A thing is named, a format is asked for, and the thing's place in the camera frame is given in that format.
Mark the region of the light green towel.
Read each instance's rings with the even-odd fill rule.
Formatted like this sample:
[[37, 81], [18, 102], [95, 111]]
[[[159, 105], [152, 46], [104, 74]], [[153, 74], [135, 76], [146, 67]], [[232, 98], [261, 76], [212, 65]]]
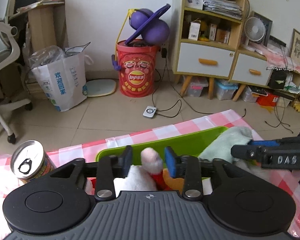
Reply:
[[221, 133], [203, 152], [198, 159], [223, 159], [233, 163], [236, 159], [231, 155], [231, 148], [234, 145], [247, 145], [253, 139], [252, 130], [248, 127], [235, 126]]

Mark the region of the framed picture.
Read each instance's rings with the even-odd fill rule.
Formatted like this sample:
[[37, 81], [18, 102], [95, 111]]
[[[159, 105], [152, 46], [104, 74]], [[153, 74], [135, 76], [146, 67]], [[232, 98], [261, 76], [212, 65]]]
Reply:
[[300, 64], [300, 32], [293, 29], [292, 46], [290, 58], [297, 64]]

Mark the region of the santa plush toy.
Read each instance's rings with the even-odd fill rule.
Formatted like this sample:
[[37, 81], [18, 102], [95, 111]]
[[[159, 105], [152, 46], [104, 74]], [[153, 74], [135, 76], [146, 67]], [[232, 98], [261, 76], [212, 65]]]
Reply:
[[140, 164], [132, 165], [126, 178], [115, 178], [116, 197], [122, 191], [172, 191], [164, 179], [164, 162], [157, 151], [148, 147], [140, 153]]

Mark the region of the white charger puck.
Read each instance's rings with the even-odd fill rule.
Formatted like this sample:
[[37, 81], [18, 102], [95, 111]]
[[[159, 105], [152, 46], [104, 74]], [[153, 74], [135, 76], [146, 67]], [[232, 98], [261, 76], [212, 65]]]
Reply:
[[156, 111], [157, 111], [156, 107], [147, 106], [142, 115], [146, 118], [153, 118], [156, 114]]

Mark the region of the green plastic bin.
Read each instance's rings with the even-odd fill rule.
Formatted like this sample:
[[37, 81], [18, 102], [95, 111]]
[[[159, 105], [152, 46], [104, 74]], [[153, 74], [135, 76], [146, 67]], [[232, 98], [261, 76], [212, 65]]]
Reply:
[[[133, 164], [139, 165], [140, 164], [139, 153], [143, 149], [150, 147], [158, 152], [158, 154], [160, 155], [160, 157], [164, 162], [164, 168], [167, 169], [165, 164], [165, 148], [167, 146], [170, 146], [177, 155], [191, 155], [194, 157], [198, 157], [198, 155], [201, 152], [203, 152], [203, 150], [207, 148], [207, 146], [209, 146], [211, 142], [213, 142], [222, 132], [226, 130], [227, 130], [226, 127], [216, 127], [205, 131], [190, 133], [186, 135], [179, 135], [177, 137], [171, 137], [167, 139], [161, 139], [157, 141], [132, 145], [133, 150], [135, 151]], [[111, 148], [111, 149], [104, 150], [98, 154], [97, 161], [99, 161], [101, 158], [108, 155], [120, 155], [125, 149], [125, 147], [126, 146], [122, 146], [118, 148]]]

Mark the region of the yellow tin can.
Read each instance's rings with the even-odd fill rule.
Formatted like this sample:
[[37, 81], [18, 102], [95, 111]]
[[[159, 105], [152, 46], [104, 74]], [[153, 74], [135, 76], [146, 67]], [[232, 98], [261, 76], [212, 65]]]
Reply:
[[28, 140], [19, 145], [12, 154], [10, 168], [23, 183], [44, 176], [56, 168], [42, 144]]

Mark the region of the small white fan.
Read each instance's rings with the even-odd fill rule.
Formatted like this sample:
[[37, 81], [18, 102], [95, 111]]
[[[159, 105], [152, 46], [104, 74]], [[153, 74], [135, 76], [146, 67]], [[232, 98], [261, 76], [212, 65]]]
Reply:
[[266, 28], [259, 18], [249, 17], [244, 23], [244, 34], [245, 45], [247, 46], [250, 41], [261, 41], [266, 34]]

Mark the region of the wooden shelf cabinet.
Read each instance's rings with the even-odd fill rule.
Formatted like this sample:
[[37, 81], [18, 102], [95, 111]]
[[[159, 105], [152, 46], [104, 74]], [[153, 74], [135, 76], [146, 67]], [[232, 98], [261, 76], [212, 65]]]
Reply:
[[234, 72], [243, 31], [247, 0], [173, 0], [169, 65], [184, 95], [194, 77], [208, 79], [213, 96], [217, 79], [229, 80]]

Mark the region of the wooden desk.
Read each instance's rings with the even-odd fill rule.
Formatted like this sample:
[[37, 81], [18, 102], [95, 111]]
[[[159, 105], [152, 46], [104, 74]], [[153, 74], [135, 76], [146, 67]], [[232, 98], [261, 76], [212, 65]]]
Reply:
[[65, 0], [10, 0], [7, 20], [17, 26], [28, 22], [33, 51], [57, 44], [55, 32], [55, 9]]

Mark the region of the round bathroom scale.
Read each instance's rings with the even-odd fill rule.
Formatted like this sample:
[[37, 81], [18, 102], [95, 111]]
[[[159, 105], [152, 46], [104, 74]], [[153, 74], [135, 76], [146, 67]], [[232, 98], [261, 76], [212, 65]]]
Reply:
[[97, 79], [86, 83], [87, 97], [101, 97], [113, 94], [116, 90], [116, 81], [112, 79]]

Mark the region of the low drawer cabinet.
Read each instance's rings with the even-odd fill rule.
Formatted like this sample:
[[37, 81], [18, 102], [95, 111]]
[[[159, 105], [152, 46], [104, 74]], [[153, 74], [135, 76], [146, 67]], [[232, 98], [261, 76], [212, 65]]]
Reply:
[[266, 88], [271, 74], [265, 56], [240, 47], [235, 52], [229, 76], [230, 82], [239, 85], [232, 100], [236, 102], [248, 85]]

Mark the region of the blue lid storage box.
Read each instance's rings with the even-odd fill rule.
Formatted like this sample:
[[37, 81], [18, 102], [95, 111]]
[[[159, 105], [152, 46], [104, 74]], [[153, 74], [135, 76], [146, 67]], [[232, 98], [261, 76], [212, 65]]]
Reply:
[[236, 90], [238, 90], [238, 84], [236, 83], [215, 80], [213, 93], [218, 100], [231, 100]]

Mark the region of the purple jumping ball toy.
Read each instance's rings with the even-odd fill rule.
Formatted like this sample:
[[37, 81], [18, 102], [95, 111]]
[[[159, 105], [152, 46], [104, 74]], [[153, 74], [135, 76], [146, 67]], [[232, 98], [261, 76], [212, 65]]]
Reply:
[[130, 45], [137, 37], [149, 45], [159, 46], [166, 42], [170, 34], [168, 24], [161, 20], [171, 5], [165, 6], [153, 12], [146, 8], [130, 9], [128, 13], [129, 25], [135, 30], [134, 34], [125, 41], [125, 45]]

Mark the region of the white office chair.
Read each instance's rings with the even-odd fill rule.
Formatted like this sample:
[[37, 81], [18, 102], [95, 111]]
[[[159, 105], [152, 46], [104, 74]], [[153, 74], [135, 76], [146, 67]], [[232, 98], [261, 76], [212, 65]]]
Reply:
[[[6, 49], [6, 51], [10, 51], [10, 54], [6, 56], [0, 55], [0, 70], [2, 70], [3, 68], [7, 67], [9, 64], [14, 63], [18, 59], [18, 57], [20, 56], [20, 49], [16, 40], [14, 39], [15, 35], [17, 34], [16, 27], [12, 27], [3, 21], [0, 21], [0, 33], [4, 33], [7, 36], [10, 43], [10, 48]], [[19, 109], [21, 107], [25, 107], [25, 109], [28, 111], [32, 110], [33, 105], [31, 100], [25, 98], [16, 102], [0, 104], [0, 124], [6, 131], [7, 141], [10, 144], [16, 143], [16, 137], [14, 132], [10, 129], [7, 122], [2, 117], [1, 112], [12, 112], [13, 110]]]

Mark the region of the red chips bucket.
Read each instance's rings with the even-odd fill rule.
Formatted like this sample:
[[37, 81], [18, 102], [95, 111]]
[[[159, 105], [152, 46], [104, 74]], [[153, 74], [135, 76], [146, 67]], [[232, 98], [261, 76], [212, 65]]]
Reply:
[[120, 92], [131, 98], [141, 98], [153, 93], [155, 61], [159, 46], [149, 46], [144, 40], [134, 40], [126, 45], [120, 41], [111, 56], [113, 67], [119, 72]]

